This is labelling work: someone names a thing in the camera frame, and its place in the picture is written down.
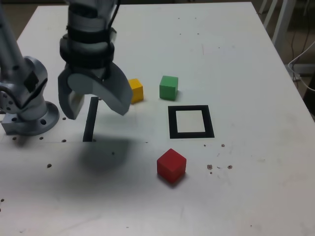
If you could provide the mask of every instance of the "black square outline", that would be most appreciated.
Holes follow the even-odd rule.
[[[201,111],[205,132],[182,132],[177,130],[177,111]],[[210,112],[208,105],[194,106],[168,106],[168,125],[170,139],[198,139],[198,138],[214,138]]]

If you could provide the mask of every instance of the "green cube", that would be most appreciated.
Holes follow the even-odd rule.
[[[165,100],[175,101],[178,89],[178,78],[163,76],[159,84],[159,97]]]

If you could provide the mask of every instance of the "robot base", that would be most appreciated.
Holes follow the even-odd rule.
[[[40,118],[30,121],[21,120],[17,114],[7,113],[2,126],[7,135],[33,136],[50,130],[59,120],[59,111],[55,104],[46,102],[47,112]]]

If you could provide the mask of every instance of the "red cube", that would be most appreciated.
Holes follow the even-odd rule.
[[[169,183],[174,183],[185,174],[186,161],[186,158],[170,149],[157,160],[157,173]]]

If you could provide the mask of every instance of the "white table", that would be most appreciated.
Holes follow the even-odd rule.
[[[56,105],[66,23],[67,7],[41,6],[18,40]],[[88,97],[43,140],[1,131],[0,235],[314,234],[315,125],[252,4],[123,5],[114,27],[114,61],[145,101],[124,117],[99,103],[94,143]],[[158,98],[162,75],[179,77],[178,101]],[[169,139],[169,105],[209,105],[216,137]],[[187,158],[173,188],[156,174],[169,148]]]

